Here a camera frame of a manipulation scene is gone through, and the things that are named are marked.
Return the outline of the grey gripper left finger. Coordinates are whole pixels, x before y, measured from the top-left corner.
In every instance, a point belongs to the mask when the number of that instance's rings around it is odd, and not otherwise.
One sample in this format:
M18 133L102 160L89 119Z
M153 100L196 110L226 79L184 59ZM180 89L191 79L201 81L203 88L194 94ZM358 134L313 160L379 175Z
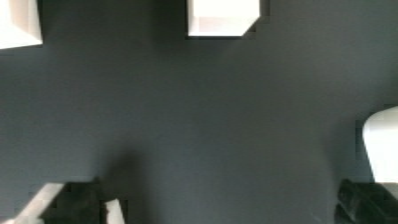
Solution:
M127 224L121 202L96 182L47 183L11 224Z

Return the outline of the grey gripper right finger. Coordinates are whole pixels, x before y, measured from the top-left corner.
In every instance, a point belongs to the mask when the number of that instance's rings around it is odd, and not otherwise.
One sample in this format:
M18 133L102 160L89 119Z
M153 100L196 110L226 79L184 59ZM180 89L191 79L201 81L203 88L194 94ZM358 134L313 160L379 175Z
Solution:
M336 224L398 224L398 183L342 181Z

